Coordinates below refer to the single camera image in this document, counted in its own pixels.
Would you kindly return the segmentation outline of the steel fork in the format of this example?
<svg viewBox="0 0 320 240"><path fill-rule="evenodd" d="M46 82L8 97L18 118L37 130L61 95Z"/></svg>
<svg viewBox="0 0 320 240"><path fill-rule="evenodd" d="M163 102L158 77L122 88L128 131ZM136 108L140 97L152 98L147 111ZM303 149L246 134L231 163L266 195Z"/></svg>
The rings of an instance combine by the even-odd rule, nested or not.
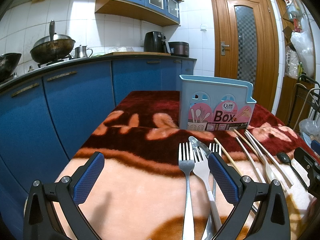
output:
<svg viewBox="0 0 320 240"><path fill-rule="evenodd" d="M193 207L191 202L190 173L194 169L195 161L190 142L179 143L178 166L185 175L185 211L182 239L195 239Z"/></svg>
<svg viewBox="0 0 320 240"><path fill-rule="evenodd" d="M221 149L220 146L217 143L210 143L209 145L209 149L213 152L217 152L219 155L221 155ZM217 187L217 183L215 178L213 179L213 189L212 189L212 193L213 193L213 198L214 200L216 200L216 187ZM216 233L216 228L215 228L215 222L213 219L213 214L212 211L210 211L208 219L207 219L207 224L206 227L204 229L203 235L202 235L202 240L204 239L211 239L214 234Z"/></svg>

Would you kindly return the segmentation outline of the white plastic spoon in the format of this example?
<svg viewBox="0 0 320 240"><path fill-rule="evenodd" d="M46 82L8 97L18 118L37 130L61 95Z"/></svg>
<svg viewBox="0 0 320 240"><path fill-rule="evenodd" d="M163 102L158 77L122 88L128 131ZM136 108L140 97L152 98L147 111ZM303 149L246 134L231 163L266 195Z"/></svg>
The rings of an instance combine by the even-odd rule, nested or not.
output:
<svg viewBox="0 0 320 240"><path fill-rule="evenodd" d="M259 147L257 146L257 144L254 142L254 140L252 139L252 137L249 135L249 133L247 131L245 131L245 136L247 137L247 139L250 141L250 143L253 145L254 149L256 150L260 160L262 161L262 163L264 165L264 171L266 174L267 181L269 183L271 183L273 180L275 180L277 178L274 175L274 172L272 171L268 161L266 160L266 158L262 154L261 150L259 149Z"/></svg>

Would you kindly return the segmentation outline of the wooden door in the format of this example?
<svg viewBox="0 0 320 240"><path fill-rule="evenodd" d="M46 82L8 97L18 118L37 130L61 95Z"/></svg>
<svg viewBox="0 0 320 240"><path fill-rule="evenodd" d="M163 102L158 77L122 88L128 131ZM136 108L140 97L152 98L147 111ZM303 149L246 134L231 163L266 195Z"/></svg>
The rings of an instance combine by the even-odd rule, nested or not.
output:
<svg viewBox="0 0 320 240"><path fill-rule="evenodd" d="M270 0L212 0L214 75L253 84L253 99L269 111L276 94L279 45Z"/></svg>

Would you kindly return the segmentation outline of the blue base cabinets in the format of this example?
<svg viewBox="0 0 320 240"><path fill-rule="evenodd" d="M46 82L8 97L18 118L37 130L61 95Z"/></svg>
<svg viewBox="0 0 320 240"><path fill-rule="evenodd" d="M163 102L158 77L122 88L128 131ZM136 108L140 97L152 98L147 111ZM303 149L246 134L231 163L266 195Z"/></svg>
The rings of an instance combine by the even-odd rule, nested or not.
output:
<svg viewBox="0 0 320 240"><path fill-rule="evenodd" d="M150 102L129 107L141 126L178 122L180 75L195 59L104 56L64 62L18 77L1 88L1 222L3 239L23 237L31 183L53 181L91 133L131 92Z"/></svg>

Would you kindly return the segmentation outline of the red floral blanket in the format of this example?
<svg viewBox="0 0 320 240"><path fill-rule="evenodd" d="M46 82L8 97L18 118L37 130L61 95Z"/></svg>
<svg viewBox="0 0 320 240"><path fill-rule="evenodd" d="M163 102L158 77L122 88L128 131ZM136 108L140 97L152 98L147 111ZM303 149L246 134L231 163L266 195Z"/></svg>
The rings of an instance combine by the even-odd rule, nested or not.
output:
<svg viewBox="0 0 320 240"><path fill-rule="evenodd" d="M260 183L236 140L236 137L241 138L233 130L189 131L179 128L178 122L172 120L158 127L141 126L138 114L129 111L135 99L151 100L144 91L131 92L95 129L52 182L72 176L95 152L103 154L104 168L86 201L79 204L79 209L100 239L182 239L186 188L185 175L178 166L178 147L179 143L189 142L190 136L205 145L215 143L214 138L217 138L243 176ZM313 150L295 131L260 105L255 105L247 130L293 181L289 187L266 155L284 192L290 219L290 239L319 239L319 198L308 193L291 168L281 164L277 158L279 152L293 158L295 149L299 147L310 155L313 155ZM243 145L263 172L264 166L257 154L245 142ZM190 189L195 239L201 239L211 209L204 183L193 172ZM215 203L223 224L234 205L227 202L218 184ZM77 239L60 204L53 204L66 235L69 239ZM253 203L236 239L245 239L259 204Z"/></svg>

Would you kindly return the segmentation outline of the black spoon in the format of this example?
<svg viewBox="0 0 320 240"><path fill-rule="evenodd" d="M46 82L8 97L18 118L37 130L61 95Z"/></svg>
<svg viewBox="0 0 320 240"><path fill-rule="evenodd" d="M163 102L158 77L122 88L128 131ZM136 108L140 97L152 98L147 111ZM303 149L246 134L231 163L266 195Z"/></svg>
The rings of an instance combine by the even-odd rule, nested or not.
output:
<svg viewBox="0 0 320 240"><path fill-rule="evenodd" d="M279 152L277 153L277 157L283 164L289 164L292 171L295 173L296 177L299 179L300 183L303 185L304 189L308 190L308 186L306 185L305 181L297 172L297 170L292 166L291 159L289 158L289 156L284 152Z"/></svg>

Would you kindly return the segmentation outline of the white plastic bag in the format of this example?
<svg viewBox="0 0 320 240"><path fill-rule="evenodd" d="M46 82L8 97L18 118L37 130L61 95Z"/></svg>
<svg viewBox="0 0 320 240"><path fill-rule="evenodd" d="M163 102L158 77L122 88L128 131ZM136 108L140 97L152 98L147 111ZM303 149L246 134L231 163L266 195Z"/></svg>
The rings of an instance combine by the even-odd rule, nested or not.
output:
<svg viewBox="0 0 320 240"><path fill-rule="evenodd" d="M303 65L304 72L306 72L308 77L313 78L315 73L315 60L310 32L292 32L290 40Z"/></svg>

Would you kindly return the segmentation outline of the black air fryer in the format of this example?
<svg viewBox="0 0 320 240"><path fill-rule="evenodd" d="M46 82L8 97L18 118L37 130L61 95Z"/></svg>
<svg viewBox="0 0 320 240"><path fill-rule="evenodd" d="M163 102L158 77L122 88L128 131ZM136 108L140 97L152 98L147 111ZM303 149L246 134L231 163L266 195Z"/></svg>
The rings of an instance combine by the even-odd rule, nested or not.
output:
<svg viewBox="0 0 320 240"><path fill-rule="evenodd" d="M160 31L150 31L145 34L144 52L170 53L166 36Z"/></svg>

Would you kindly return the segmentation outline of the wok with lid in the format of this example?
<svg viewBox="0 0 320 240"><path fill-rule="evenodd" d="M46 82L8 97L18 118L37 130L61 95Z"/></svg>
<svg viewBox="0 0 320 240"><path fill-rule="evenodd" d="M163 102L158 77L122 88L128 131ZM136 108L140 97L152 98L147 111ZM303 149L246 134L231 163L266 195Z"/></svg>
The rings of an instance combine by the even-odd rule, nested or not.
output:
<svg viewBox="0 0 320 240"><path fill-rule="evenodd" d="M65 58L73 50L74 45L75 40L71 37L55 32L55 21L51 20L49 36L35 42L30 54L35 62L45 64Z"/></svg>

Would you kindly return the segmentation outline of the light blue utensil box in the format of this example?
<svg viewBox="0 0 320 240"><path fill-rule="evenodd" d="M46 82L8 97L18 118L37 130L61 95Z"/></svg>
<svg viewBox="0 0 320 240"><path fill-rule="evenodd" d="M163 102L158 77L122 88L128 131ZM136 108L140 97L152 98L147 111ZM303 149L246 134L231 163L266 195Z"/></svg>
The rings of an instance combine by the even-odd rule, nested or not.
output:
<svg viewBox="0 0 320 240"><path fill-rule="evenodd" d="M179 127L191 131L246 129L256 101L248 81L180 75Z"/></svg>

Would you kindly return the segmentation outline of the steel kettle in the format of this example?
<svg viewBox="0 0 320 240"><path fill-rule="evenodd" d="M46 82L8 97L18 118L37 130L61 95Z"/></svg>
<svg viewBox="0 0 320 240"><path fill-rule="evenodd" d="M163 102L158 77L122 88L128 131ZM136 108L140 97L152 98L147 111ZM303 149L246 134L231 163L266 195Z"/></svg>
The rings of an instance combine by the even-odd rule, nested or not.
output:
<svg viewBox="0 0 320 240"><path fill-rule="evenodd" d="M78 46L74 50L74 58L75 59L82 59L82 58L88 58L91 57L93 54L93 49L88 48L87 46Z"/></svg>

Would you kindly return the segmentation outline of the bamboo chopstick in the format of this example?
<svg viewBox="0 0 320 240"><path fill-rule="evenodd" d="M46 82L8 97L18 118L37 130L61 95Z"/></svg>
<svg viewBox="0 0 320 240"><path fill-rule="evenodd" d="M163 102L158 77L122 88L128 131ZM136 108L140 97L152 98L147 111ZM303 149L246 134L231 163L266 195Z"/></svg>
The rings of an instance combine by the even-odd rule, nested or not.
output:
<svg viewBox="0 0 320 240"><path fill-rule="evenodd" d="M242 134L240 134L236 129L233 129L233 131L251 148L251 150L255 154L257 154L255 148L251 145L251 143Z"/></svg>
<svg viewBox="0 0 320 240"><path fill-rule="evenodd" d="M231 165L235 168L235 170L238 172L238 174L240 176L243 176L242 172L240 171L240 169L238 168L238 166L236 165L235 161L231 158L231 156L229 155L229 153L225 150L225 148L222 146L222 144L218 141L217 138L214 138L214 141L220 146L222 152L226 155L227 159L229 160L229 162L231 163Z"/></svg>

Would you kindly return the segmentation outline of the dark rice cooker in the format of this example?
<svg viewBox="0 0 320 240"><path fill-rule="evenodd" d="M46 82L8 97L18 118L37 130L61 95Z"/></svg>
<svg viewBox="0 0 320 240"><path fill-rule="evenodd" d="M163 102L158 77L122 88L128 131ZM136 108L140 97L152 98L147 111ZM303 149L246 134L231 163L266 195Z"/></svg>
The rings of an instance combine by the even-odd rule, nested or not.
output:
<svg viewBox="0 0 320 240"><path fill-rule="evenodd" d="M172 56L189 57L189 43L169 42L168 44Z"/></svg>

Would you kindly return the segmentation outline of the wooden shelf unit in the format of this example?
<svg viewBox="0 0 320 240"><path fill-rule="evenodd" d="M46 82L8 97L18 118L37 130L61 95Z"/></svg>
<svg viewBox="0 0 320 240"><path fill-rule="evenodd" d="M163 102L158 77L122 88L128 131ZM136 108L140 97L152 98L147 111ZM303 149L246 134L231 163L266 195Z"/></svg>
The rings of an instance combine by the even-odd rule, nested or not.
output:
<svg viewBox="0 0 320 240"><path fill-rule="evenodd" d="M299 130L300 120L309 116L310 106L304 102L308 90L316 87L314 77L308 77L291 43L292 32L302 33L310 29L310 17L301 0L276 0L279 7L282 32L284 34L284 77L276 116L287 126Z"/></svg>

